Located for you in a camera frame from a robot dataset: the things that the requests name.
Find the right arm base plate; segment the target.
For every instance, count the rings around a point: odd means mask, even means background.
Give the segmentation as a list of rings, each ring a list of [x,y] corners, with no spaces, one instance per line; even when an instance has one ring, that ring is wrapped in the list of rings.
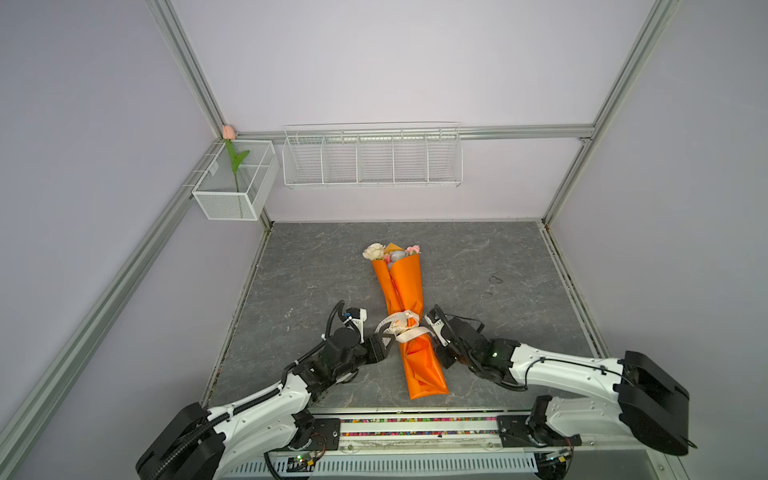
[[[564,436],[552,429],[545,420],[531,420],[529,415],[499,415],[497,427],[504,448],[576,447],[582,445],[580,435]]]

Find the white rose fake flower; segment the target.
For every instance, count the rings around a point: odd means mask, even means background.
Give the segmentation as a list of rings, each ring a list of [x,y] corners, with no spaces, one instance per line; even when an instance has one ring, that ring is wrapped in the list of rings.
[[[408,252],[405,250],[397,250],[389,253],[389,265],[393,265],[395,262],[407,258]]]

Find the cream rose fake flower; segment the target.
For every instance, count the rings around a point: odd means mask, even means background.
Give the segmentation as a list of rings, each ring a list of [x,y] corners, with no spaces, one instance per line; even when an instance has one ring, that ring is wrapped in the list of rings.
[[[369,261],[383,260],[386,255],[386,247],[381,243],[369,245],[362,253],[362,256]]]

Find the orange wrapping paper sheet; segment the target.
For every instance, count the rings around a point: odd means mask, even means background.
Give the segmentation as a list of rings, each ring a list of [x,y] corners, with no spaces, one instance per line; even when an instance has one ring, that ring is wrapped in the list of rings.
[[[420,247],[373,243],[363,257],[371,262],[388,313],[377,331],[393,336],[399,345],[409,397],[448,394],[433,335],[424,319]]]

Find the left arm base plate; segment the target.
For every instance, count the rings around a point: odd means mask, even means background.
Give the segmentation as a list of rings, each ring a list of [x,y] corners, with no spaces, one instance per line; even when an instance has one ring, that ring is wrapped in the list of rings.
[[[296,451],[336,451],[341,440],[341,419],[314,418],[299,427],[287,449]]]

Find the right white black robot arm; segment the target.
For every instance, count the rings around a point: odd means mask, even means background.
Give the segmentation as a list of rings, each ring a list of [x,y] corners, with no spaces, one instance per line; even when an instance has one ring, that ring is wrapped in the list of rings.
[[[568,398],[540,396],[526,421],[536,446],[575,435],[631,436],[664,454],[685,456],[690,394],[647,355],[586,358],[545,351],[515,340],[489,340],[463,319],[435,329],[438,357],[446,367],[465,365],[474,375],[506,390],[542,386]]]

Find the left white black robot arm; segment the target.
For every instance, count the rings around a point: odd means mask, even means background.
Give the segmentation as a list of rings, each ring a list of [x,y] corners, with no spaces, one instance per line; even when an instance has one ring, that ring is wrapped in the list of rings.
[[[380,333],[361,338],[339,329],[291,363],[276,384],[220,407],[184,407],[139,458],[137,474],[220,479],[275,450],[337,449],[339,420],[316,417],[310,403],[352,379],[360,367],[384,360],[393,344]]]

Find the aluminium front rail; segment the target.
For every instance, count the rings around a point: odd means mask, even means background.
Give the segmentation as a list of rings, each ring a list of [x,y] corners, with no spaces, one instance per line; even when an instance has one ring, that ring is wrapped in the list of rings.
[[[392,418],[341,419],[341,440],[352,438],[360,441],[405,441],[414,443],[427,439],[498,435],[497,417],[485,413],[440,413],[426,416],[395,416]]]

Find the white mesh corner basket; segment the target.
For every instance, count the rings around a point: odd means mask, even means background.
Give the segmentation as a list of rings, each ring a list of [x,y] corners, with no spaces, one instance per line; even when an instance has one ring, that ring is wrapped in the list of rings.
[[[224,140],[192,194],[209,220],[259,221],[278,173],[271,141]]]

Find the white ribbon strip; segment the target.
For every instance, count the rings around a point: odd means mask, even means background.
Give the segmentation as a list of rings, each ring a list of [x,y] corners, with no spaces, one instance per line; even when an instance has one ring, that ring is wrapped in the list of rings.
[[[390,335],[401,344],[408,343],[424,335],[435,335],[431,326],[423,326],[421,324],[421,317],[411,310],[389,315],[377,325],[375,332],[383,336]]]

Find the pink tulip fake flower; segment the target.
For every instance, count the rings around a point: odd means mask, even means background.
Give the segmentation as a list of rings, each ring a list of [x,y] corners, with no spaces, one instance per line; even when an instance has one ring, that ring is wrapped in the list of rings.
[[[231,163],[231,171],[233,174],[233,179],[235,183],[235,190],[237,192],[240,192],[240,185],[239,185],[239,179],[238,179],[238,171],[243,163],[243,161],[248,157],[250,154],[249,150],[244,150],[242,152],[238,152],[233,144],[233,142],[237,138],[237,133],[233,126],[231,125],[224,125],[222,127],[222,138],[225,143],[225,147],[227,150],[227,153],[230,158]]]

